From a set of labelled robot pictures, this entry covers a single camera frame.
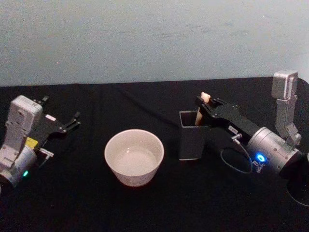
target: black table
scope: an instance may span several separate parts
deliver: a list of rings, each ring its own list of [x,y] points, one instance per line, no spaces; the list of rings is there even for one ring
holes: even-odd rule
[[[178,161],[179,111],[196,110],[201,91],[228,102],[259,126],[275,130],[272,78],[102,85],[1,87],[0,141],[10,101],[49,95],[45,112],[61,122],[81,112],[80,128],[46,145],[44,168],[0,199],[1,231],[308,231],[309,209],[295,203],[285,181],[263,181],[228,168],[217,155]],[[309,85],[299,79],[295,125],[309,151]],[[103,150],[116,133],[157,135],[165,157],[141,188],[122,185]]]

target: white bowl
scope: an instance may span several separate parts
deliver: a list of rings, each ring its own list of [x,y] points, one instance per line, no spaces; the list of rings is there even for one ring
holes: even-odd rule
[[[104,156],[120,182],[138,187],[151,181],[163,160],[164,148],[148,131],[125,130],[108,141]]]

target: gray wall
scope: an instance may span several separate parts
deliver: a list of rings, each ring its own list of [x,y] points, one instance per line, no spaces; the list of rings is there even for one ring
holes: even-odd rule
[[[307,0],[4,0],[0,86],[270,76],[309,82]]]

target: white label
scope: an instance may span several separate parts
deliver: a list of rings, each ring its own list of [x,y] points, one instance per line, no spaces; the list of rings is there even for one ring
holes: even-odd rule
[[[50,116],[50,115],[46,115],[45,116],[46,118],[48,118],[49,120],[52,120],[52,121],[56,121],[56,118],[55,117],[53,117],[53,116]]]
[[[232,131],[234,134],[238,134],[238,130],[236,130],[234,127],[229,126],[228,129]]]

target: water in bowl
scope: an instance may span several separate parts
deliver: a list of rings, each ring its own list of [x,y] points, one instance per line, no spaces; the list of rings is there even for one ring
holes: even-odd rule
[[[123,175],[138,176],[153,170],[157,165],[154,154],[141,146],[131,146],[118,153],[114,160],[115,170]]]

